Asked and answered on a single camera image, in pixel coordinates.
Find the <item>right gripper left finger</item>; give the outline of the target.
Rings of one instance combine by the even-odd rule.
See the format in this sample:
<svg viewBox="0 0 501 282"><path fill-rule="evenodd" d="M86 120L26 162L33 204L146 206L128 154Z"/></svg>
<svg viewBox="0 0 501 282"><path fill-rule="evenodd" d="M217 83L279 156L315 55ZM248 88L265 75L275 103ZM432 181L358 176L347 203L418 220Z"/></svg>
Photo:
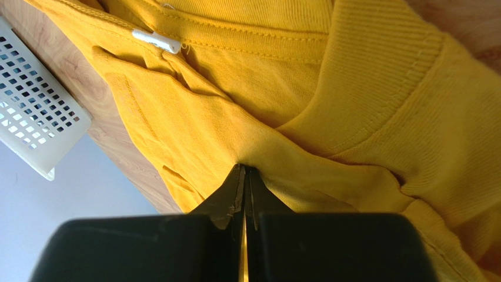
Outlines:
<svg viewBox="0 0 501 282"><path fill-rule="evenodd" d="M210 221L202 271L206 281L243 280L245 176L245 167L234 165L221 186L191 211L192 215L205 216Z"/></svg>

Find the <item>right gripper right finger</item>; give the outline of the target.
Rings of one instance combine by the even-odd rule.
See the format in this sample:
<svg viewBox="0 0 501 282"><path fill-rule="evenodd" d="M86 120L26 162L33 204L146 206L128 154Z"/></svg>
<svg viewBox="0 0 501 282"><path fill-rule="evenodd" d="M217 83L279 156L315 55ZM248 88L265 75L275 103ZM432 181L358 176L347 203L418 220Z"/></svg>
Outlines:
<svg viewBox="0 0 501 282"><path fill-rule="evenodd" d="M294 211L264 184L259 170L245 168L246 249L249 281L263 281L263 243L259 230L261 214L293 214Z"/></svg>

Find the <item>yellow t shirt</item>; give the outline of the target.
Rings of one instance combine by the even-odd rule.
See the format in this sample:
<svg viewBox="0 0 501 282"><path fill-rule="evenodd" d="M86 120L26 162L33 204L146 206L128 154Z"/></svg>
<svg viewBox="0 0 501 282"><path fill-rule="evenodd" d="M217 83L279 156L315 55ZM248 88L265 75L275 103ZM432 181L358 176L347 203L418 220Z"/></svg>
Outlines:
<svg viewBox="0 0 501 282"><path fill-rule="evenodd" d="M189 212L237 163L297 212L394 212L500 280L499 1L32 1Z"/></svg>

